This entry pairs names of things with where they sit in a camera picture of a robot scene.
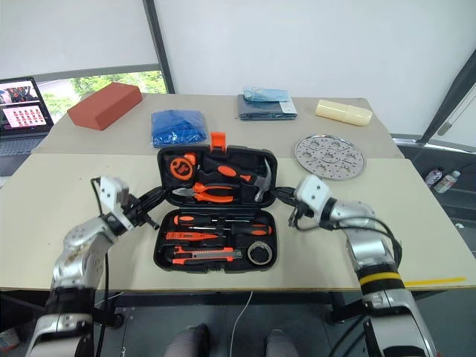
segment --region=table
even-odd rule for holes
[[[327,99],[371,109],[363,98]],[[66,114],[34,152],[156,155],[158,150],[150,140],[150,115],[165,109],[196,109],[204,114],[209,132],[226,132],[228,144],[269,149],[281,158],[293,157],[295,144],[314,134],[345,138],[367,158],[403,158],[376,115],[369,125],[354,126],[316,117],[317,98],[292,100],[296,120],[244,122],[238,119],[236,96],[144,94],[141,103],[102,132],[75,126]]]
[[[43,153],[33,154],[19,168],[0,190],[0,288],[49,289],[65,234],[97,215],[89,179],[99,175],[121,177],[137,196],[160,184],[151,155]],[[277,186],[295,187],[304,175],[296,160],[278,158]],[[327,184],[334,197],[367,202],[389,224],[402,241],[400,273],[405,282],[465,277],[459,282],[417,281],[412,289],[476,286],[476,260],[410,161],[371,158],[359,177]],[[165,202],[151,217],[161,221],[173,208]],[[110,289],[358,290],[342,232],[301,233],[287,226],[289,206],[275,202],[266,210],[274,216],[278,233],[278,259],[268,271],[163,271],[152,259],[156,232],[144,225],[124,234],[110,250]]]

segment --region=tool case lid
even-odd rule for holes
[[[157,154],[158,168],[161,175],[162,187],[169,190],[167,201],[172,205],[181,208],[193,208],[200,210],[202,208],[210,209],[260,209],[271,205],[275,197],[271,194],[276,184],[277,175],[277,159],[274,154],[267,149],[250,149],[241,146],[226,146],[225,133],[211,133],[212,144],[197,144],[197,145],[173,145],[164,147],[159,150]],[[188,152],[195,152],[197,155],[196,172],[194,177],[189,181],[180,181],[172,177],[170,174],[170,159],[173,157],[180,157]],[[231,178],[218,173],[218,171],[204,171],[204,158],[211,158],[214,161],[220,161],[223,164],[230,164],[235,167],[241,167],[244,170],[254,171],[260,176],[266,175],[266,165],[264,160],[268,162],[271,171],[271,182],[269,189],[263,194],[263,200],[256,202],[252,198],[257,193],[258,188],[244,182],[240,178]],[[208,181],[205,184],[232,184],[238,185],[239,199],[230,203],[215,203],[207,201],[197,201],[195,199],[188,199],[172,194],[172,190],[177,188],[191,188],[196,182],[200,180]]]

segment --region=perforated metal plate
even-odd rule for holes
[[[347,180],[365,169],[365,157],[349,141],[331,135],[309,136],[296,145],[299,163],[311,173],[332,180]]]

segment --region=red brick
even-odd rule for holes
[[[142,101],[137,86],[111,83],[68,110],[78,126],[104,130]]]

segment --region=screwdriver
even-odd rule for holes
[[[230,231],[231,234],[249,234],[251,236],[266,236],[273,232],[273,228],[269,225],[246,225],[246,224],[234,224],[231,228],[218,228],[218,227],[189,227],[190,229],[213,229]]]
[[[250,222],[247,219],[223,219],[224,222]],[[200,216],[198,214],[182,214],[173,217],[176,225],[211,225],[218,222],[218,219],[211,219],[210,216]]]
[[[197,232],[167,232],[165,240],[188,240],[194,242],[196,240],[215,239],[218,238],[218,234],[209,233],[197,233]]]

